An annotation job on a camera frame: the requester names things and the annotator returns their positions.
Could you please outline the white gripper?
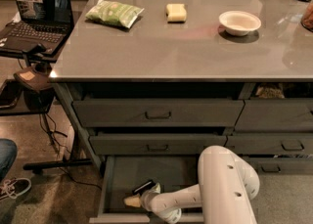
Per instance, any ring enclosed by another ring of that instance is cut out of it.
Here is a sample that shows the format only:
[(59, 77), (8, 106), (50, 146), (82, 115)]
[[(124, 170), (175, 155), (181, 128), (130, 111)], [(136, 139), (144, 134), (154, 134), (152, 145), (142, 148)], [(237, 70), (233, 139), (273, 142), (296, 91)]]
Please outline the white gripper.
[(151, 212), (162, 212), (166, 210), (166, 203), (162, 198), (159, 183), (156, 183), (151, 189), (145, 191), (141, 198), (139, 194), (125, 198), (124, 204), (132, 207), (142, 206), (145, 210)]

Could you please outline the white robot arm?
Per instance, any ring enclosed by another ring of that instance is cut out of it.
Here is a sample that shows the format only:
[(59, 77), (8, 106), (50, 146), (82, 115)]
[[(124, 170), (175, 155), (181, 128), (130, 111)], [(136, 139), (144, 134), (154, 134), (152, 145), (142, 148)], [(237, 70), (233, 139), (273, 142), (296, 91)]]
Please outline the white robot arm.
[(199, 207), (203, 224), (257, 224), (250, 201), (260, 188), (254, 168), (229, 149), (210, 146), (198, 161), (198, 183), (163, 193), (160, 184), (148, 182), (137, 188), (124, 204), (142, 207), (166, 224), (182, 220), (184, 208)]

